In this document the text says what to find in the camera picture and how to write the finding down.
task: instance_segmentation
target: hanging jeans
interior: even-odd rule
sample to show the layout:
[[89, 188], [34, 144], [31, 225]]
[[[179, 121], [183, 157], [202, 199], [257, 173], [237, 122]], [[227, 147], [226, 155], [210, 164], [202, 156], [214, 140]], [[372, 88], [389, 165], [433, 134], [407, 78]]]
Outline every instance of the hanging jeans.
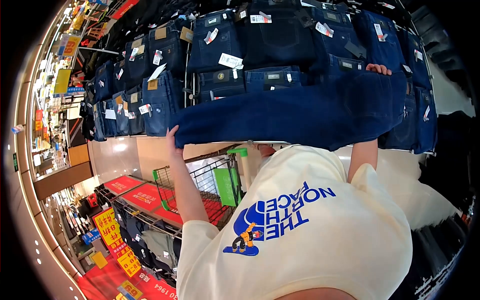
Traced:
[[427, 56], [423, 52], [420, 39], [405, 29], [397, 31], [396, 34], [402, 48], [403, 56], [405, 57], [405, 61], [412, 70], [413, 84], [415, 86], [431, 90], [432, 84], [430, 83], [427, 64], [425, 63]]
[[234, 78], [232, 69], [198, 74], [199, 103], [217, 100], [218, 97], [244, 94], [243, 71], [237, 70], [236, 72], [237, 78]]
[[403, 118], [407, 81], [370, 71], [337, 85], [261, 91], [182, 109], [170, 127], [177, 147], [219, 141], [286, 141], [330, 151], [376, 139]]
[[127, 91], [128, 112], [128, 134], [139, 134], [144, 132], [144, 117], [138, 109], [142, 103], [142, 88], [140, 85]]
[[415, 154], [432, 150], [437, 144], [437, 110], [429, 90], [414, 87], [417, 106], [417, 143], [413, 146]]
[[378, 138], [378, 146], [383, 149], [411, 150], [417, 140], [417, 105], [412, 78], [407, 78], [405, 110], [400, 124]]
[[127, 95], [125, 91], [121, 91], [113, 95], [113, 109], [115, 110], [115, 121], [117, 124], [117, 135], [128, 134], [128, 116], [125, 116], [125, 103], [127, 102]]
[[296, 86], [301, 86], [301, 73], [298, 66], [270, 67], [245, 71], [245, 89], [247, 93]]
[[[235, 15], [232, 11], [209, 13], [203, 18], [193, 21], [192, 55], [188, 62], [188, 73], [215, 72], [225, 68], [218, 63], [222, 53], [241, 57], [237, 32], [233, 25]], [[208, 32], [218, 29], [211, 43], [204, 39]]]
[[113, 62], [104, 63], [95, 74], [95, 102], [107, 100], [113, 95]]
[[[405, 59], [392, 20], [362, 10], [355, 14], [353, 24], [360, 41], [367, 48], [367, 63], [384, 65], [392, 72], [403, 70]], [[379, 41], [379, 37], [385, 35], [385, 41]]]
[[149, 113], [143, 114], [145, 133], [148, 136], [165, 136], [172, 115], [180, 109], [178, 103], [183, 94], [180, 82], [172, 78], [170, 71], [163, 71], [154, 80], [155, 85], [145, 78], [142, 88], [143, 105], [149, 104], [151, 107]]

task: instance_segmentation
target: red banner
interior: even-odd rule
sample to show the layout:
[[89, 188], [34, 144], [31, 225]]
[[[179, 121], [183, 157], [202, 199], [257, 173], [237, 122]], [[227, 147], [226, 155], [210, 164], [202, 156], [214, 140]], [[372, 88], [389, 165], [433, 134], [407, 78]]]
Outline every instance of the red banner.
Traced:
[[121, 267], [115, 263], [115, 257], [106, 257], [107, 265], [102, 269], [93, 267], [83, 277], [78, 278], [78, 286], [89, 300], [126, 300], [122, 298], [117, 287], [125, 280], [130, 281], [142, 292], [140, 299], [177, 300], [177, 290], [164, 280], [157, 280], [152, 274], [140, 270], [128, 278]]
[[120, 176], [114, 180], [104, 183], [105, 187], [110, 190], [115, 195], [120, 195], [126, 191], [133, 189], [136, 186], [139, 186], [144, 181], [140, 179], [135, 179], [127, 175]]

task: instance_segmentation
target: jeans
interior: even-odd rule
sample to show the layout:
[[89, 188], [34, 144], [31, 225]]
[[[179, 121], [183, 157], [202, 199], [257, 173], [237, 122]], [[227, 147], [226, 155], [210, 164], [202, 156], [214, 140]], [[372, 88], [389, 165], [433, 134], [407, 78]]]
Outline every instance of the jeans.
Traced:
[[271, 67], [245, 71], [245, 89], [247, 93], [270, 91], [273, 87], [301, 86], [301, 73], [298, 66]]
[[417, 143], [414, 145], [413, 151], [415, 154], [420, 154], [432, 150], [437, 144], [437, 111], [429, 90], [415, 86], [414, 91], [418, 125]]
[[[121, 73], [120, 79], [118, 79], [118, 75], [120, 74], [120, 71], [123, 70]], [[121, 91], [125, 90], [125, 78], [128, 76], [125, 76], [125, 71], [127, 71], [127, 68], [125, 67], [125, 60], [118, 61], [115, 64], [115, 67], [113, 68], [113, 93], [118, 93]]]
[[95, 74], [95, 102], [111, 98], [113, 95], [113, 62], [104, 63]]
[[[242, 58], [237, 32], [233, 25], [235, 15], [232, 11], [209, 13], [193, 21], [192, 55], [188, 62], [188, 73], [215, 72], [225, 68], [218, 63], [222, 53]], [[215, 28], [218, 33], [207, 45], [204, 41], [209, 31]]]
[[407, 78], [407, 95], [402, 122], [378, 138], [379, 147], [411, 150], [417, 140], [417, 119], [417, 105], [412, 79]]
[[[405, 64], [405, 59], [396, 36], [395, 26], [390, 19], [362, 10], [355, 14], [352, 20], [360, 41], [367, 48], [367, 63], [384, 65], [392, 72], [403, 70], [402, 65]], [[384, 42], [378, 40], [374, 24], [380, 26], [383, 36], [387, 35]]]
[[237, 70], [236, 79], [233, 78], [232, 69], [200, 73], [198, 77], [200, 103], [216, 100], [212, 97], [229, 97], [245, 93], [243, 70]]
[[[133, 94], [137, 94], [136, 102], [132, 103]], [[135, 86], [134, 88], [127, 91], [127, 102], [128, 102], [128, 112], [131, 114], [135, 114], [133, 119], [128, 119], [128, 134], [139, 134], [144, 132], [144, 117], [140, 114], [140, 110], [138, 109], [140, 106], [143, 105], [142, 103], [142, 87], [140, 85]]]
[[243, 64], [247, 69], [310, 66], [315, 60], [312, 35], [310, 29], [303, 28], [297, 19], [294, 13], [296, 8], [282, 8], [281, 5], [259, 8], [259, 3], [252, 3], [249, 15], [259, 15], [259, 11], [262, 11], [271, 15], [272, 22], [252, 24], [250, 20], [245, 21], [248, 45]]
[[359, 58], [345, 48], [348, 42], [357, 47], [360, 46], [353, 25], [345, 13], [312, 7], [312, 17], [320, 24], [327, 24], [334, 31], [334, 34], [332, 37], [329, 37], [316, 29], [312, 30], [317, 59], [310, 67], [310, 70], [328, 74], [330, 71], [329, 66], [331, 65], [329, 55], [358, 62], [365, 61], [365, 58]]
[[143, 114], [145, 133], [148, 136], [165, 136], [173, 114], [179, 111], [180, 82], [174, 82], [170, 71], [163, 71], [157, 79], [156, 89], [148, 90], [148, 78], [142, 89], [143, 105], [150, 104], [151, 111]]
[[[158, 28], [150, 30], [148, 34], [148, 55], [150, 59], [148, 66], [150, 74], [152, 74], [159, 65], [167, 63], [166, 70], [170, 70], [174, 77], [185, 77], [187, 41], [180, 39], [180, 32], [184, 26], [190, 29], [190, 22], [183, 19], [169, 21], [164, 26], [167, 36], [160, 39], [155, 38], [155, 32]], [[156, 50], [160, 50], [163, 57], [158, 65], [153, 63]]]
[[402, 121], [407, 81], [370, 71], [333, 86], [299, 86], [237, 95], [182, 109], [175, 144], [286, 141], [330, 151], [376, 139]]
[[95, 123], [95, 133], [93, 135], [94, 140], [97, 142], [103, 142], [105, 140], [105, 135], [103, 134], [103, 103], [98, 102], [96, 104], [93, 104], [93, 117], [94, 117], [94, 123]]
[[[103, 105], [103, 107], [105, 108], [105, 110], [103, 110], [103, 112], [105, 112], [107, 109], [113, 109], [115, 110], [115, 108], [113, 107], [113, 102], [115, 102], [115, 100], [113, 99], [109, 99], [107, 101], [103, 101], [101, 102], [101, 105]], [[102, 118], [103, 118], [103, 133], [105, 135], [105, 137], [112, 137], [112, 136], [117, 136], [118, 135], [118, 132], [117, 132], [117, 120], [113, 120], [113, 119], [107, 119], [105, 118], [105, 114], [102, 114]]]
[[[149, 40], [148, 36], [143, 36], [140, 38], [141, 43], [137, 42], [139, 39], [129, 42], [125, 45], [125, 65], [127, 68], [127, 73], [123, 74], [125, 77], [125, 88], [131, 89], [136, 85], [142, 84], [142, 80], [145, 77], [149, 77], [150, 73], [150, 64], [153, 61], [153, 58], [149, 54]], [[132, 54], [132, 44], [133, 46], [141, 47], [144, 45], [144, 52], [142, 54], [137, 54], [135, 60], [130, 60], [130, 55]]]
[[[117, 104], [117, 98], [121, 97], [122, 100], [122, 109], [119, 112], [119, 105]], [[113, 95], [113, 109], [115, 110], [115, 121], [117, 124], [117, 135], [127, 135], [128, 134], [128, 117], [125, 116], [125, 103], [127, 100], [127, 95], [125, 94], [125, 91], [121, 91], [119, 93], [116, 93]]]
[[[400, 41], [400, 46], [402, 48], [405, 61], [412, 70], [413, 84], [415, 86], [431, 90], [432, 84], [430, 83], [427, 65], [425, 63], [427, 56], [421, 48], [420, 39], [404, 29], [397, 31], [397, 36], [398, 40]], [[419, 51], [421, 53], [422, 59], [415, 57], [415, 51]]]

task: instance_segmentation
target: white hang tag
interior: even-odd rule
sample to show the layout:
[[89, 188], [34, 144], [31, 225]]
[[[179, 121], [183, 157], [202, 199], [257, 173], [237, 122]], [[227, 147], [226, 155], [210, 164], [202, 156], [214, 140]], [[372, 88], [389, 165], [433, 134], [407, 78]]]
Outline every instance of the white hang tag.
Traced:
[[412, 73], [412, 70], [410, 70], [410, 67], [408, 67], [406, 65], [402, 65], [402, 66], [407, 72]]
[[238, 68], [242, 64], [243, 59], [229, 55], [227, 53], [222, 53], [220, 56], [219, 64], [227, 66], [229, 68]]
[[138, 53], [138, 48], [137, 47], [133, 48], [132, 54], [130, 55], [130, 58], [129, 58], [129, 61], [134, 61], [135, 56], [137, 56], [137, 53]]
[[213, 32], [208, 32], [207, 37], [204, 38], [205, 43], [210, 44], [215, 38], [216, 35], [218, 34], [218, 28], [215, 28]]
[[374, 23], [373, 26], [375, 27], [375, 32], [377, 33], [377, 38], [380, 42], [384, 42], [384, 33], [382, 32], [382, 28], [380, 27], [380, 24]]
[[105, 118], [106, 119], [111, 119], [111, 120], [116, 120], [117, 117], [116, 117], [115, 111], [113, 109], [106, 109], [105, 110]]
[[158, 66], [162, 59], [163, 59], [162, 51], [155, 50], [155, 55], [153, 56], [153, 64]]
[[150, 112], [150, 104], [145, 104], [143, 106], [140, 106], [138, 108], [138, 110], [140, 111], [140, 114], [146, 114], [147, 112]]
[[317, 22], [317, 25], [315, 25], [315, 29], [320, 32], [323, 35], [333, 37], [333, 32], [328, 31], [325, 26], [323, 26], [320, 22]]
[[423, 60], [423, 54], [416, 49], [414, 51], [415, 51], [415, 59]]
[[155, 71], [153, 71], [152, 76], [150, 76], [150, 78], [147, 81], [156, 79], [160, 75], [160, 73], [163, 72], [166, 66], [167, 66], [167, 63], [164, 63], [163, 65], [157, 67]]
[[259, 14], [251, 14], [250, 15], [250, 23], [252, 23], [252, 24], [255, 24], [255, 23], [271, 23], [272, 22], [272, 16], [269, 15], [269, 14], [267, 16], [270, 17], [270, 20], [265, 18], [262, 15], [259, 15]]

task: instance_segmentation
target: person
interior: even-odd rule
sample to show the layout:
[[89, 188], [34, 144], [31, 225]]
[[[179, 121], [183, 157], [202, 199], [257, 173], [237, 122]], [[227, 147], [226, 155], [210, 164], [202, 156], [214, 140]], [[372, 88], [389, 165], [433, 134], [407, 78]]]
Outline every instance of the person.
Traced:
[[259, 146], [263, 166], [219, 231], [175, 147], [177, 130], [166, 142], [184, 222], [180, 300], [383, 300], [407, 275], [410, 228], [378, 181], [377, 140], [353, 145], [348, 174], [324, 149]]

